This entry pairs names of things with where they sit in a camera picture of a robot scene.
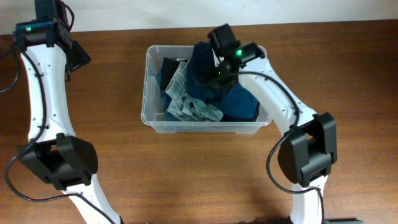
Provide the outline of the navy blue garment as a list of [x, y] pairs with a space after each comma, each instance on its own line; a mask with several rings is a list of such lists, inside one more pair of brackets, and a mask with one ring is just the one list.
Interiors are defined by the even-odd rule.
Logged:
[[223, 112], [224, 121], [255, 121], [259, 103], [241, 85], [235, 85], [228, 95], [215, 95], [210, 86], [198, 85], [209, 82], [210, 67], [213, 62], [213, 52], [209, 43], [199, 42], [194, 45], [188, 63], [188, 94], [217, 107]]

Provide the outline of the light blue denim jeans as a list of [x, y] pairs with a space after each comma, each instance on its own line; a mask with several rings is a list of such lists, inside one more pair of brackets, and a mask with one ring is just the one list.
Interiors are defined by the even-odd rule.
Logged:
[[223, 112], [188, 94], [188, 63], [178, 61], [178, 67], [169, 81], [165, 94], [171, 98], [167, 112], [179, 121], [219, 122]]

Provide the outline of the black Nike t-shirt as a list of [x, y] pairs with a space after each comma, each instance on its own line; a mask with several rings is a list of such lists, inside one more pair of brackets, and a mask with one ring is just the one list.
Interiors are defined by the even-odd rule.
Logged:
[[171, 81], [174, 73], [178, 69], [180, 62], [188, 62], [188, 60], [184, 60], [181, 58], [167, 58], [164, 57], [162, 61], [162, 66], [157, 75], [157, 81], [160, 87], [160, 90], [166, 90], [169, 82]]

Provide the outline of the dark blue denim jeans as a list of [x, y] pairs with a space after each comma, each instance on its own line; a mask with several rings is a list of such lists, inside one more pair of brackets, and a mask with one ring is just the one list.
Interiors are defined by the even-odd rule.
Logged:
[[169, 97], [169, 95], [166, 94], [165, 90], [160, 90], [160, 100], [162, 104], [162, 109], [164, 111], [165, 121], [178, 121], [176, 117], [174, 117], [171, 113], [167, 111], [171, 103], [171, 97]]

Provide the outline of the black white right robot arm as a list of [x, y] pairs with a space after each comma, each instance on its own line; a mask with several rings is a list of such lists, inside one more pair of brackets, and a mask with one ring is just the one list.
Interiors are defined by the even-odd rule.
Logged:
[[239, 83], [274, 120], [281, 139], [271, 149], [266, 171], [271, 182], [292, 195], [292, 223], [324, 223], [323, 191], [337, 161], [336, 121], [303, 103], [280, 79], [266, 51], [242, 45], [225, 24], [208, 34], [218, 74], [210, 84]]

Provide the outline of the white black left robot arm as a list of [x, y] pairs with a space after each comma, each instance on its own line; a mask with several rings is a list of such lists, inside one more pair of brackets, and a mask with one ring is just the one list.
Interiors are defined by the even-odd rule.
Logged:
[[122, 223], [98, 181], [94, 146], [76, 137], [70, 121], [65, 84], [91, 60], [70, 37], [74, 13], [63, 1], [36, 0], [35, 14], [13, 33], [30, 98], [29, 143], [13, 159], [70, 198], [87, 223]]

